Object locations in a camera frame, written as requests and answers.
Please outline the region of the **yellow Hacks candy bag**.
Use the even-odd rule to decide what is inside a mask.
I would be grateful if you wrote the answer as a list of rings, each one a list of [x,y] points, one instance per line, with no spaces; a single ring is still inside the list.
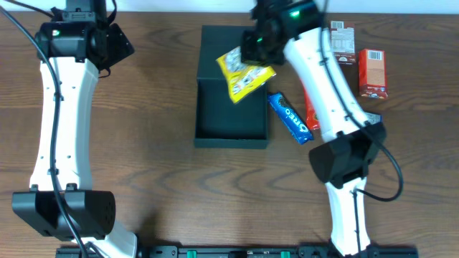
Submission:
[[[242,62],[240,47],[235,47],[228,53],[216,59],[227,82],[230,100],[237,104],[243,98],[263,86],[276,76],[271,66],[255,66]]]

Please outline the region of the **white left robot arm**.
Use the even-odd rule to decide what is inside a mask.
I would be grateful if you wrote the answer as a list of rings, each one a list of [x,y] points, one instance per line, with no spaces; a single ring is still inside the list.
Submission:
[[[79,246],[77,256],[135,257],[137,236],[115,218],[115,197],[93,189],[89,143],[93,93],[101,70],[133,54],[117,24],[57,21],[32,39],[43,84],[42,124],[29,188],[14,213],[45,237]]]

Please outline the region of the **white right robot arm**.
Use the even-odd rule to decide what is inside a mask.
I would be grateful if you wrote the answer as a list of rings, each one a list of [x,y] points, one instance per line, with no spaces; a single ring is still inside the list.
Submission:
[[[340,257],[370,257],[362,191],[386,131],[381,123],[369,123],[350,91],[324,16],[314,1],[257,0],[255,28],[242,37],[242,61],[289,62],[296,71],[321,129],[323,144],[310,151],[309,161],[328,192],[331,244]]]

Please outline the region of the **red Hacks candy bag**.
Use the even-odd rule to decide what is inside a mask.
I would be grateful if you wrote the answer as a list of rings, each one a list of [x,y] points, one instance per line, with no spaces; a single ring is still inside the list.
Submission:
[[[320,128],[320,125],[316,115],[316,111],[313,108],[312,102],[310,101],[307,92],[304,90],[303,93],[306,105],[306,125],[309,130],[318,130]]]

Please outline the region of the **dark green box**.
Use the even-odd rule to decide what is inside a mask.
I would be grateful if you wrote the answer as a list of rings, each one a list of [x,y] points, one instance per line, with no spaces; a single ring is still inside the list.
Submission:
[[[263,85],[237,104],[217,58],[240,45],[247,27],[204,25],[197,69],[197,148],[265,149],[268,146],[268,91]]]

